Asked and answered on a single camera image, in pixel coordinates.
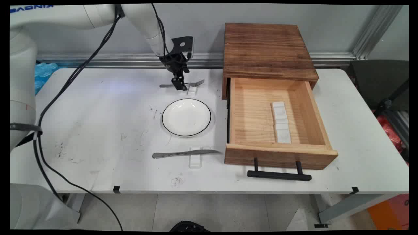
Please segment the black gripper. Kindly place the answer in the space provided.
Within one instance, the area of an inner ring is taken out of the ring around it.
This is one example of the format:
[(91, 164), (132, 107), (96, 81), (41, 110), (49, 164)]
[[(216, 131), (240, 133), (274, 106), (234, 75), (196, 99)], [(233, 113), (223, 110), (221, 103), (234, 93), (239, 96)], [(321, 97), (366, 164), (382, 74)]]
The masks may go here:
[[(183, 53), (172, 53), (170, 55), (161, 56), (159, 60), (163, 63), (164, 67), (174, 75), (183, 75), (183, 73), (189, 73), (187, 62), (190, 59), (190, 52), (187, 53), (187, 57)], [(176, 76), (172, 79), (172, 85), (176, 90), (187, 91), (184, 77)]]

